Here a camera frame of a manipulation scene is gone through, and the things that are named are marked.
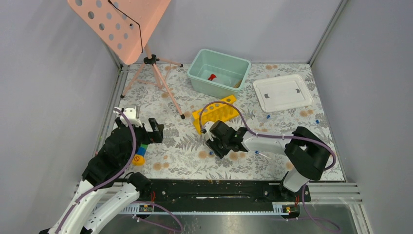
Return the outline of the yellow test tube rack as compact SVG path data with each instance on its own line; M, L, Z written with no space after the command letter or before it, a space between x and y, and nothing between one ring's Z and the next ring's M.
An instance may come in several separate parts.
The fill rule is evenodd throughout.
M199 124L199 115L202 109L192 112L193 125L198 134L201 134L201 128ZM239 116L239 113L233 108L226 104L214 103L207 106L202 114L202 124L208 121L216 122L218 120L226 122L235 117Z

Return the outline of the blue capped tube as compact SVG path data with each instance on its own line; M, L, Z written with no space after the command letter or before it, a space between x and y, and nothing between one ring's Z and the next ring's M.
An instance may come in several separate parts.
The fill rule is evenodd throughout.
M265 122L267 122L270 118L271 118L271 115L266 115L265 117L263 117L263 118L260 120L260 123L265 123Z

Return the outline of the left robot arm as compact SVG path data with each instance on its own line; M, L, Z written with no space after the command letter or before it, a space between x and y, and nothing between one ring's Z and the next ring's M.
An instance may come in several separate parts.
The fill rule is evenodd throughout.
M125 125L120 118L117 128L106 138L104 145L93 157L79 183L70 205L58 222L42 234L98 234L126 206L133 201L146 200L151 194L151 181L141 173L133 173L129 181L108 201L95 209L98 201L113 186L130 165L137 149L142 145L161 143L164 125L149 118L152 131L144 126Z

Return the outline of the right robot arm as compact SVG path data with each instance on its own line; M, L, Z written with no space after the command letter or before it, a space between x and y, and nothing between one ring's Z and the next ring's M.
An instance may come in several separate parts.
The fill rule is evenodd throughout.
M282 179L279 193L287 201L293 200L304 184L320 180L327 168L330 147L305 127L297 127L290 135L269 135L252 132L247 127L235 130L223 121L209 121L202 133L207 134L206 145L219 158L230 152L268 152L286 156L293 169Z

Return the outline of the white wash bottle red cap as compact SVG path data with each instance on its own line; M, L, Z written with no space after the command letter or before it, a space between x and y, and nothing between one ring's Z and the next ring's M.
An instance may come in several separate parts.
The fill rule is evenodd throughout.
M207 80L215 82L215 83L222 83L223 82L222 78L216 76L215 74L211 74L210 77Z

